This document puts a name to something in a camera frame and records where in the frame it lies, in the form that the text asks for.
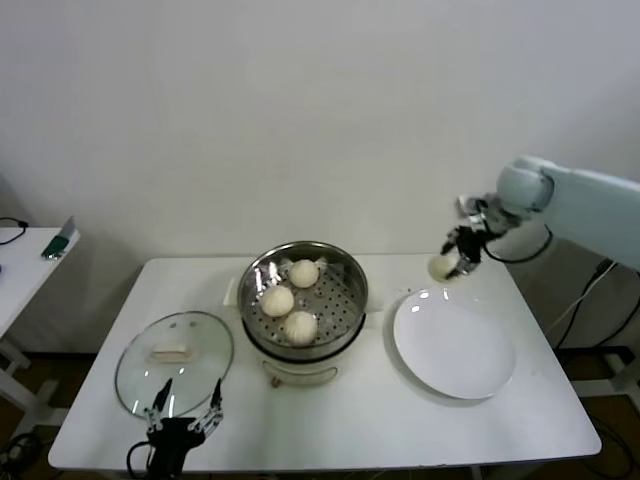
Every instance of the cable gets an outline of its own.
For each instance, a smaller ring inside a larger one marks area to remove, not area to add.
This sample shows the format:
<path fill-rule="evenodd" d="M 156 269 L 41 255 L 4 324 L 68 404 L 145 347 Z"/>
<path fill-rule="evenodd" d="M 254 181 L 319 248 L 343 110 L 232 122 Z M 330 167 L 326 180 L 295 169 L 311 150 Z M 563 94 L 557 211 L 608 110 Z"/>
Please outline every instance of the cable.
<path fill-rule="evenodd" d="M 153 447 L 149 445 L 149 453 L 147 453 L 147 470 L 149 470 L 149 466 L 151 465 L 151 454 L 153 453 Z"/>
<path fill-rule="evenodd" d="M 138 442 L 136 443 L 133 447 L 131 447 L 129 449 L 129 451 L 127 452 L 127 472 L 129 473 L 129 476 L 131 478 L 133 478 L 134 480 L 142 480 L 146 477 L 139 477 L 135 474 L 135 472 L 133 471 L 133 468 L 131 467 L 131 455 L 133 455 L 133 452 L 135 452 L 138 448 L 140 447 L 144 447 L 145 445 L 149 445 L 149 442 L 147 440 L 143 441 L 143 442 Z"/>
<path fill-rule="evenodd" d="M 9 245 L 11 242 L 15 242 L 22 235 L 24 235 L 25 232 L 27 231 L 27 228 L 29 228 L 29 224 L 27 222 L 25 222 L 24 220 L 20 220 L 18 218 L 0 217 L 0 221 L 2 221 L 2 220 L 11 220 L 12 222 L 16 222 L 18 224 L 18 227 L 21 228 L 22 231 L 18 235 L 16 235 L 15 237 L 13 237 L 12 239 L 6 240 L 4 242 L 0 242 L 0 245 Z"/>
<path fill-rule="evenodd" d="M 601 262 L 597 267 L 595 272 L 593 272 L 593 275 L 591 276 L 591 278 L 589 279 L 589 281 L 585 284 L 584 288 L 582 289 L 582 292 L 580 293 L 580 296 L 584 296 L 587 293 L 587 290 L 589 290 L 589 287 L 593 284 L 593 282 L 596 281 L 596 279 L 598 278 L 598 276 L 604 271 L 602 270 L 602 265 L 604 264 L 604 262 L 606 262 L 607 260 L 604 260 L 603 262 Z M 567 337 L 569 336 L 569 333 L 571 332 L 571 329 L 573 328 L 573 324 L 576 321 L 576 317 L 578 316 L 578 311 L 580 310 L 580 307 L 582 306 L 582 302 L 583 302 L 584 298 L 582 300 L 580 300 L 577 304 L 575 309 L 573 310 L 573 314 L 571 315 L 571 320 L 569 321 L 569 325 L 567 325 L 566 330 L 564 331 L 564 334 L 562 335 L 562 338 L 560 339 L 560 341 L 556 344 L 555 349 L 559 349 L 562 344 L 564 343 L 564 341 L 567 339 Z"/>
<path fill-rule="evenodd" d="M 532 253 L 531 255 L 528 255 L 526 257 L 523 258 L 517 258 L 517 259 L 508 259 L 508 258 L 500 258 L 497 257 L 496 255 L 494 255 L 493 253 L 491 253 L 489 251 L 489 249 L 487 248 L 487 243 L 484 242 L 482 244 L 482 249 L 484 250 L 484 253 L 487 254 L 487 256 L 493 260 L 497 260 L 498 262 L 501 263 L 506 263 L 507 265 L 515 265 L 517 263 L 527 263 L 530 262 L 531 260 L 533 260 L 534 258 L 539 257 L 540 255 L 542 255 L 542 253 L 549 248 L 549 245 L 551 245 L 551 242 L 553 241 L 553 232 L 549 229 L 549 227 L 547 227 L 546 225 L 544 226 L 544 228 L 547 229 L 547 239 L 544 241 L 544 243 L 542 244 L 542 246 L 535 251 L 534 253 Z"/>
<path fill-rule="evenodd" d="M 638 278 L 640 278 L 640 273 L 636 272 L 636 275 L 638 276 Z M 600 340 L 598 343 L 596 343 L 594 345 L 594 348 L 601 347 L 602 345 L 607 343 L 609 340 L 612 340 L 613 337 L 618 335 L 625 328 L 627 328 L 627 325 L 629 325 L 631 323 L 633 318 L 636 316 L 636 313 L 638 313 L 638 310 L 640 310 L 640 296 L 638 296 L 638 300 L 636 301 L 636 304 L 633 307 L 633 310 L 631 310 L 631 313 L 629 313 L 629 315 L 627 315 L 627 318 L 625 319 L 625 321 L 622 322 L 622 324 L 612 334 L 610 334 L 607 338 L 605 338 L 604 340 Z"/>
<path fill-rule="evenodd" d="M 36 435 L 17 435 L 0 449 L 0 471 L 9 478 L 20 478 L 20 474 L 38 460 L 41 451 L 42 443 Z"/>
<path fill-rule="evenodd" d="M 609 425 L 604 423 L 598 417 L 589 415 L 589 418 L 593 422 L 594 427 L 598 432 L 598 434 L 601 437 L 603 437 L 603 440 L 606 437 L 611 441 L 613 441 L 613 443 L 615 443 L 618 447 L 620 447 L 620 450 L 622 450 L 622 453 L 627 459 L 627 467 L 622 473 L 612 474 L 612 473 L 598 470 L 592 465 L 589 465 L 589 463 L 586 460 L 582 460 L 580 463 L 582 463 L 582 465 L 591 473 L 594 473 L 602 478 L 613 479 L 613 480 L 621 480 L 623 478 L 629 478 L 629 476 L 633 473 L 634 468 L 636 467 L 640 468 L 640 466 L 638 465 L 638 462 L 633 456 L 633 452 L 631 451 L 631 448 L 629 448 L 629 445 L 627 445 L 627 442 L 625 442 L 624 439 L 613 428 L 611 428 Z"/>
<path fill-rule="evenodd" d="M 569 314 L 569 312 L 573 309 L 573 307 L 575 307 L 576 305 L 578 305 L 578 303 L 584 300 L 587 297 L 587 295 L 589 295 L 591 290 L 593 290 L 593 288 L 600 282 L 600 280 L 602 280 L 607 275 L 607 273 L 613 270 L 616 265 L 617 263 L 612 263 L 604 272 L 598 275 L 598 277 L 596 277 L 596 279 L 591 283 L 589 288 L 587 288 L 582 295 L 580 295 L 571 305 L 569 305 L 567 309 L 564 312 L 562 312 L 562 314 L 556 320 L 554 320 L 553 323 L 544 331 L 545 335 L 549 333 L 551 330 L 553 330 L 562 321 L 562 319 Z"/>

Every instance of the white robotic arm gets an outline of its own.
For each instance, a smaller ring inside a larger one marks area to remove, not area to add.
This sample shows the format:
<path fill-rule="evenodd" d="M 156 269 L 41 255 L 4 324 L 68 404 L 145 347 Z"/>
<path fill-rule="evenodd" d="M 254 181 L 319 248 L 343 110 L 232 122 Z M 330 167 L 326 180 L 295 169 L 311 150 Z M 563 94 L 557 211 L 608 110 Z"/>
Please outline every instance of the white robotic arm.
<path fill-rule="evenodd" d="M 533 215 L 560 238 L 640 270 L 640 184 L 533 157 L 515 160 L 498 178 L 497 193 L 460 205 L 470 227 L 458 227 L 443 247 L 458 248 L 449 277 L 468 274 L 480 249 Z"/>

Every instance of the white plate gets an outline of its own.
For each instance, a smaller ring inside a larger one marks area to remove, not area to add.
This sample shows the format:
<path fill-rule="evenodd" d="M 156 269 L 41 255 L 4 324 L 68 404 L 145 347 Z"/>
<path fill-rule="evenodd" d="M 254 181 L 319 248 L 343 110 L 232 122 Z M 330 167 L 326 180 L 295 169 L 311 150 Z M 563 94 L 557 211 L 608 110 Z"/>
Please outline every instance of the white plate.
<path fill-rule="evenodd" d="M 407 297 L 396 312 L 393 335 L 409 369 L 452 397 L 491 397 L 513 375 L 516 354 L 509 335 L 450 288 Z"/>

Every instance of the floor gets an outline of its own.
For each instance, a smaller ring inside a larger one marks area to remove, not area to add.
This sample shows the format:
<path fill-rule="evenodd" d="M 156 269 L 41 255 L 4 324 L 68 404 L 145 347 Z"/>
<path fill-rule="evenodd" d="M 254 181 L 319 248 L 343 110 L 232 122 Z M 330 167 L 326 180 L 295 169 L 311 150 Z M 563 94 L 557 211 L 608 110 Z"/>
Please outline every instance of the floor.
<path fill-rule="evenodd" d="M 62 359 L 37 359 L 33 361 L 30 369 L 19 371 L 16 378 L 27 388 L 37 391 L 40 384 L 47 378 L 55 378 L 60 381 L 60 388 L 56 391 L 52 404 L 57 407 L 69 407 L 80 389 L 92 361 L 87 360 L 62 360 Z M 579 356 L 573 357 L 566 365 L 569 378 L 573 380 L 585 380 L 594 378 L 606 378 L 610 371 L 606 364 L 598 357 Z M 587 411 L 598 417 L 615 430 L 628 444 L 631 451 L 640 452 L 640 416 L 633 406 L 624 397 L 592 398 L 584 401 Z M 17 426 L 21 417 L 20 411 L 13 405 L 0 398 L 0 443 L 9 440 L 11 433 Z M 39 428 L 36 433 L 45 442 L 52 440 L 56 434 L 56 428 Z M 608 438 L 603 438 L 602 452 L 589 460 L 588 465 L 598 469 L 607 475 L 616 477 L 625 470 L 627 462 L 620 448 Z M 485 473 L 490 473 L 492 468 L 486 468 Z M 42 453 L 38 461 L 21 474 L 22 480 L 46 480 L 58 474 L 51 468 L 46 459 L 46 451 Z M 310 473 L 280 475 L 279 480 L 295 480 L 299 478 L 311 480 L 466 480 L 471 479 L 468 469 L 429 469 L 429 470 L 403 470 L 391 472 L 340 472 L 340 473 Z M 56 478 L 61 480 L 97 480 L 103 477 L 95 473 L 64 472 Z M 187 475 L 187 480 L 207 480 L 208 475 Z M 256 478 L 274 479 L 273 476 L 256 475 L 213 475 L 214 480 L 225 478 L 234 480 L 253 480 Z M 558 461 L 546 464 L 534 472 L 530 480 L 554 480 L 554 479 L 600 479 L 597 474 L 589 471 L 582 460 Z M 629 479 L 640 480 L 640 468 L 635 467 Z"/>

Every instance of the table leg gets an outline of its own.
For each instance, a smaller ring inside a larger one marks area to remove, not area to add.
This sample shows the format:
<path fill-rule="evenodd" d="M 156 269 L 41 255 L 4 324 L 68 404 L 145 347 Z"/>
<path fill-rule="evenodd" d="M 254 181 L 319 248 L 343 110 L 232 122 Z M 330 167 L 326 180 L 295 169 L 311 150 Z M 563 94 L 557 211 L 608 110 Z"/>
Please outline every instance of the table leg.
<path fill-rule="evenodd" d="M 69 409 L 52 408 L 48 405 L 57 386 L 58 382 L 47 380 L 34 395 L 7 372 L 0 370 L 0 396 L 24 411 L 14 436 L 30 432 L 36 425 L 62 425 Z"/>
<path fill-rule="evenodd" d="M 5 370 L 9 375 L 13 375 L 18 368 L 29 368 L 31 361 L 24 354 L 7 340 L 0 340 L 0 355 L 11 360 L 11 364 Z"/>
<path fill-rule="evenodd" d="M 472 480 L 484 480 L 484 476 L 482 475 L 482 470 L 479 466 L 474 465 L 471 467 L 471 479 Z"/>
<path fill-rule="evenodd" d="M 605 355 L 606 362 L 614 372 L 612 378 L 602 380 L 577 380 L 571 382 L 580 398 L 627 395 L 640 411 L 640 360 L 625 365 L 618 355 Z"/>

